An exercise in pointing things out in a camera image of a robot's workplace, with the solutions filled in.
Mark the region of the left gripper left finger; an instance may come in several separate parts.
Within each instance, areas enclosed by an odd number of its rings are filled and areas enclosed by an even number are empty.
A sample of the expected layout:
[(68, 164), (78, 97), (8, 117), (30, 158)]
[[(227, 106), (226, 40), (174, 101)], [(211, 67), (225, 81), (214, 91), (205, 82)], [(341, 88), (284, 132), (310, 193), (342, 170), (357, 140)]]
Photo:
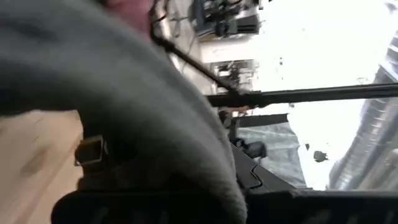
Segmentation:
[(227, 220), (210, 194), (76, 190), (53, 207), (52, 224), (215, 224)]

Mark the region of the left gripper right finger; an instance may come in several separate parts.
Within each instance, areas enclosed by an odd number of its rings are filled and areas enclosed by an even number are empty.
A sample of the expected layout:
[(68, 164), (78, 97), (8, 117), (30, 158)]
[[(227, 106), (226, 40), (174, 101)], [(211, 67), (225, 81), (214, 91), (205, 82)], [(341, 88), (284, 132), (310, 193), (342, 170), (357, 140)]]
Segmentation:
[(238, 183), (248, 205), (247, 222), (308, 224), (308, 209), (299, 205), (300, 189), (282, 180), (233, 146)]

